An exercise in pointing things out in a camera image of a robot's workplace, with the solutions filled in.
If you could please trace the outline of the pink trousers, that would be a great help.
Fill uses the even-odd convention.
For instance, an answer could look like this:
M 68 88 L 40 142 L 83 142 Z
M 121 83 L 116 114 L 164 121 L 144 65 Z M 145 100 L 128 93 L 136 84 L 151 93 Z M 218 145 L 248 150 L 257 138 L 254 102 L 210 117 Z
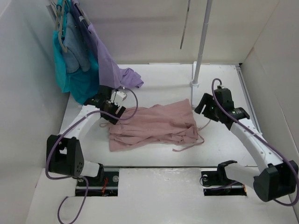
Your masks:
M 109 150 L 126 151 L 152 143 L 173 144 L 187 150 L 202 145 L 200 135 L 188 99 L 168 105 L 128 108 L 125 120 L 117 124 L 105 122 L 100 127 L 108 128 Z

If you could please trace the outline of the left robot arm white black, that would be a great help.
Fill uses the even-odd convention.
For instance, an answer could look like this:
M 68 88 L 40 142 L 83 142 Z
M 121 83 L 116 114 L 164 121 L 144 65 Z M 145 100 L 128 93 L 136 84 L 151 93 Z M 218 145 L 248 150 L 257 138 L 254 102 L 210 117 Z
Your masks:
M 126 97 L 123 91 L 104 86 L 84 102 L 79 114 L 66 129 L 47 139 L 45 173 L 49 179 L 54 179 L 50 173 L 56 173 L 62 179 L 86 177 L 94 185 L 103 183 L 103 165 L 84 159 L 80 141 L 101 118 L 115 125 L 125 111 L 122 102 Z

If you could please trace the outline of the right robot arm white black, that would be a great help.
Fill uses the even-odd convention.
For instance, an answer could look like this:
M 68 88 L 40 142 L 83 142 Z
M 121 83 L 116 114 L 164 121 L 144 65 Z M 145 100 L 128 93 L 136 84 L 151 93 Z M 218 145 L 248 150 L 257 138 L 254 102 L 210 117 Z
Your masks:
M 299 191 L 299 167 L 273 149 L 254 127 L 249 114 L 236 108 L 231 91 L 222 86 L 205 93 L 194 110 L 197 114 L 221 122 L 245 146 L 258 171 L 229 160 L 218 164 L 216 178 L 219 185 L 240 182 L 251 187 L 263 202 L 276 201 L 282 196 Z

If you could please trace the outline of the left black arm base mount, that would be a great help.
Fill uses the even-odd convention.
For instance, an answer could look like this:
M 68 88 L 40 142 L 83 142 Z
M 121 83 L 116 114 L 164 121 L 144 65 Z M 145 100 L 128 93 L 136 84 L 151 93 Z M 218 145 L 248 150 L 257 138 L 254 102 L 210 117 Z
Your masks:
M 118 196 L 119 170 L 108 169 L 102 181 L 93 177 L 87 177 L 87 180 L 89 182 L 87 196 Z

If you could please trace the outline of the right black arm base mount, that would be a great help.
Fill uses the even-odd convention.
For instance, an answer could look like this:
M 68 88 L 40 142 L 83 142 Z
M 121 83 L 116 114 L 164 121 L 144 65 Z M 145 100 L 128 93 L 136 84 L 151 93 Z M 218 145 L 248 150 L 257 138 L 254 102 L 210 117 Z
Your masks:
M 204 196 L 247 196 L 246 188 L 234 180 L 221 180 L 217 170 L 202 170 L 199 183 Z

